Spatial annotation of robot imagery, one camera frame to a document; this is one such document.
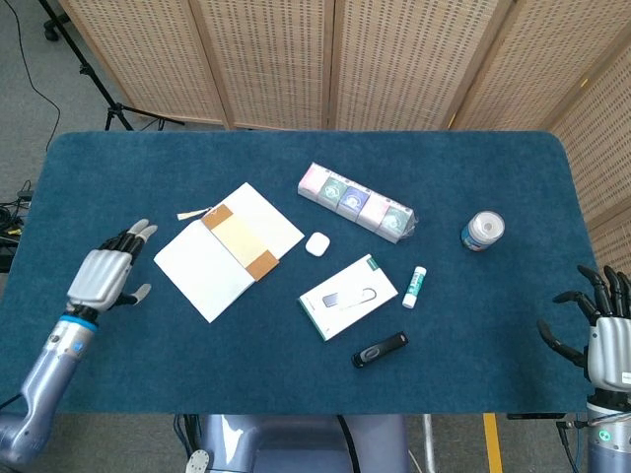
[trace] woven panel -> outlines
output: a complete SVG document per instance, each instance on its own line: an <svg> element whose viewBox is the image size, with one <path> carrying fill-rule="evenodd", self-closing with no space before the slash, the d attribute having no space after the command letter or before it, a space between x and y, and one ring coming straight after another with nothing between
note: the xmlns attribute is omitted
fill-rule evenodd
<svg viewBox="0 0 631 473"><path fill-rule="evenodd" d="M600 267L608 264L631 275L631 221L592 237L594 255Z"/></svg>
<svg viewBox="0 0 631 473"><path fill-rule="evenodd" d="M320 128L323 0L191 1L237 126Z"/></svg>
<svg viewBox="0 0 631 473"><path fill-rule="evenodd" d="M631 18L629 0L520 0L458 128L537 128Z"/></svg>
<svg viewBox="0 0 631 473"><path fill-rule="evenodd" d="M336 127L438 128L497 3L347 0Z"/></svg>
<svg viewBox="0 0 631 473"><path fill-rule="evenodd" d="M182 0L61 0L86 42L134 106L222 121L222 108Z"/></svg>
<svg viewBox="0 0 631 473"><path fill-rule="evenodd" d="M631 197L631 46L552 131L565 145L587 222Z"/></svg>

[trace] can lid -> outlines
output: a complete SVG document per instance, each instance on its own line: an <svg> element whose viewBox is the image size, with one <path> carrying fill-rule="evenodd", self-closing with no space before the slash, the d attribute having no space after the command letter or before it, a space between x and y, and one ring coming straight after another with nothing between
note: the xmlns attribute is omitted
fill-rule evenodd
<svg viewBox="0 0 631 473"><path fill-rule="evenodd" d="M416 304L416 296L414 296L413 294L405 294L405 296L403 296L404 307L414 308L415 304Z"/></svg>
<svg viewBox="0 0 631 473"><path fill-rule="evenodd" d="M473 217L469 231L481 243L490 244L504 234L504 220L495 212L480 212Z"/></svg>

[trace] brown tape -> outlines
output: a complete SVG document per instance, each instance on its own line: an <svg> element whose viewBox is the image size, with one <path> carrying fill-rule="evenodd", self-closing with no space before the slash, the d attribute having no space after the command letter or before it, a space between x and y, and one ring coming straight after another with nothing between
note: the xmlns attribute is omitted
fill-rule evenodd
<svg viewBox="0 0 631 473"><path fill-rule="evenodd" d="M224 220L228 219L232 216L233 213L231 210L226 207L224 204L221 204L216 209L211 210L206 215L204 215L201 221L204 223L208 230L213 230L219 224L221 224Z"/></svg>
<svg viewBox="0 0 631 473"><path fill-rule="evenodd" d="M252 261L245 269L255 281L260 281L263 276L269 273L276 265L278 260L272 253L266 250L263 254Z"/></svg>

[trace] soap bar pack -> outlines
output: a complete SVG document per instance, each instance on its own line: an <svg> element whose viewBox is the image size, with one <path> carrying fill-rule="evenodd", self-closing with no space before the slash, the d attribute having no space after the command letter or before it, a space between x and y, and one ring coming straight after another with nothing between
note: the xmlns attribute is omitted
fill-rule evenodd
<svg viewBox="0 0 631 473"><path fill-rule="evenodd" d="M417 222L409 207L316 163L307 169L298 193L392 243L409 237Z"/></svg>

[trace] white glue stick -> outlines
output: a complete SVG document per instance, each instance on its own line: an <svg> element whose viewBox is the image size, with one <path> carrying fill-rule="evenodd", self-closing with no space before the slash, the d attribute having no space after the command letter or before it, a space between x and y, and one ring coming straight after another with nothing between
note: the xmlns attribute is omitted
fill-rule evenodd
<svg viewBox="0 0 631 473"><path fill-rule="evenodd" d="M418 292L421 290L423 279L425 279L426 274L427 269L423 268L422 266L417 266L416 268L414 268L412 280L410 281L410 285L407 287L405 296L403 296L404 307L414 308L414 305L416 304L416 298L418 297Z"/></svg>

